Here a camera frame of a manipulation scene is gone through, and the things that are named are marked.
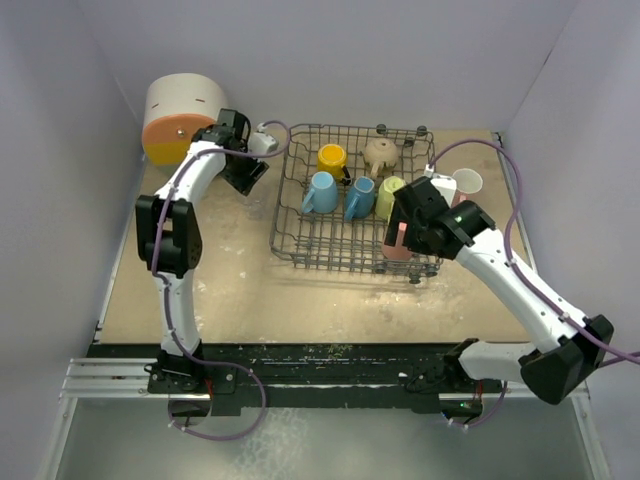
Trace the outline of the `light green mug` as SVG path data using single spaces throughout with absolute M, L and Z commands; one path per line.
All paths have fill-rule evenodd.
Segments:
M 390 176 L 383 180 L 379 189 L 375 204 L 375 214 L 377 217 L 388 221 L 395 202 L 394 193 L 404 187 L 406 182 L 397 176 Z

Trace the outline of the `salmon pink tumbler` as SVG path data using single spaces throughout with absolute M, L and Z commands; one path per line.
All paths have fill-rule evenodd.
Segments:
M 400 222 L 395 243 L 393 245 L 382 245 L 382 254 L 385 258 L 394 261 L 409 261 L 413 257 L 413 253 L 404 245 L 406 230 L 407 224 Z

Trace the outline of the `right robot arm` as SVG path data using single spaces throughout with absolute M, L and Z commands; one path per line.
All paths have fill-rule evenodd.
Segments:
M 540 400 L 557 405 L 601 365 L 613 324 L 587 316 L 561 300 L 504 243 L 495 222 L 476 203 L 450 206 L 427 177 L 401 187 L 385 242 L 398 239 L 417 254 L 457 262 L 481 280 L 520 322 L 527 343 L 467 339 L 445 356 L 445 380 L 467 391 L 479 380 L 526 385 Z

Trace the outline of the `light blue mug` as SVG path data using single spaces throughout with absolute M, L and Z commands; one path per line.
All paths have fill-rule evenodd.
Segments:
M 327 214 L 338 205 L 338 189 L 334 177 L 325 171 L 315 173 L 301 205 L 303 213 Z

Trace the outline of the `pink faceted mug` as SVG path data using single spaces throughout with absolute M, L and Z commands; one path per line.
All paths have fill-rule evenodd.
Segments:
M 456 191 L 451 206 L 456 206 L 466 200 L 473 200 L 483 188 L 482 176 L 473 169 L 458 169 L 451 177 L 456 181 Z

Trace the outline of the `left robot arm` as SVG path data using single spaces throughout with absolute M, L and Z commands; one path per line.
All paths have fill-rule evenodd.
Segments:
M 224 391 L 234 388 L 238 365 L 205 360 L 196 326 L 193 280 L 203 253 L 196 206 L 216 177 L 246 196 L 267 171 L 249 151 L 250 130 L 244 114 L 221 110 L 196 131 L 168 182 L 136 200 L 137 252 L 154 278 L 163 322 L 160 352 L 145 367 L 152 393 L 207 393 L 216 380 Z

